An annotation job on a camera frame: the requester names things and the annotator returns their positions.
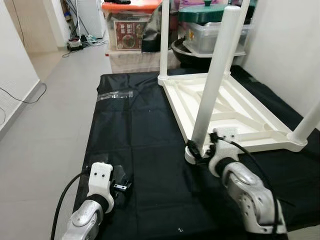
white appliance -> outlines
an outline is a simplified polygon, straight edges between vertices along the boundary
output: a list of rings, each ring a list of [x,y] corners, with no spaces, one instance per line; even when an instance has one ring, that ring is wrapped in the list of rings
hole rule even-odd
[[[101,9],[101,2],[103,0],[78,0],[79,17],[88,30],[89,34],[96,38],[103,38],[106,31],[106,23],[103,11]],[[76,0],[71,0],[72,4],[76,6]],[[74,24],[77,22],[77,16],[71,11]],[[80,21],[81,34],[88,35],[83,24]]]

plastic storage container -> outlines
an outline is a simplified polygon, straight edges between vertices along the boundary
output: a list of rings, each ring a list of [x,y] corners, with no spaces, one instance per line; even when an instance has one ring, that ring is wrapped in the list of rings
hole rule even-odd
[[[220,22],[209,22],[200,25],[193,22],[185,23],[185,41],[183,45],[198,58],[210,58],[215,49],[218,38]],[[251,25],[244,25],[239,39],[239,46],[235,56],[244,55],[243,46],[245,44]]]
[[[106,14],[110,50],[140,50],[145,26],[161,1],[131,0],[131,4],[102,3],[101,8]]]

floor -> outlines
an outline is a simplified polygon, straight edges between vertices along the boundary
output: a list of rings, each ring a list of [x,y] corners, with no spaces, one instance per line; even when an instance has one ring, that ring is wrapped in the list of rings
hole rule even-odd
[[[1,240],[49,239],[60,194],[81,171],[100,75],[111,73],[105,46],[60,56],[56,64],[56,55],[35,58],[32,62],[47,92],[25,108],[0,142]],[[62,204],[56,240],[66,229],[77,185]],[[289,236],[317,240],[320,227]]]

black pot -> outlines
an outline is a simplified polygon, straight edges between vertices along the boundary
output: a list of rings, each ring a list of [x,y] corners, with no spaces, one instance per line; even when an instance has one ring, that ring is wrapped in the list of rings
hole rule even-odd
[[[183,68],[209,69],[211,57],[196,57],[184,45],[184,38],[180,38],[171,44],[175,57]]]

black tablecloth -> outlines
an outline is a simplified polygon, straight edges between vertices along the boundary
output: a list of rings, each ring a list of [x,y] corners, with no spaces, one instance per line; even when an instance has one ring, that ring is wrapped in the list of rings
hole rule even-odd
[[[172,75],[195,73],[175,69]],[[232,76],[290,129],[302,117],[242,68]],[[133,174],[133,193],[100,226],[97,239],[204,239],[244,232],[238,206],[220,179],[184,160],[185,143],[157,72],[102,75],[98,96],[132,91],[132,97],[97,101],[83,166],[122,165]],[[320,222],[320,134],[314,130],[301,152],[274,150],[253,154],[269,176],[288,229]],[[245,155],[241,161],[258,176]],[[74,209],[88,193],[80,179]]]

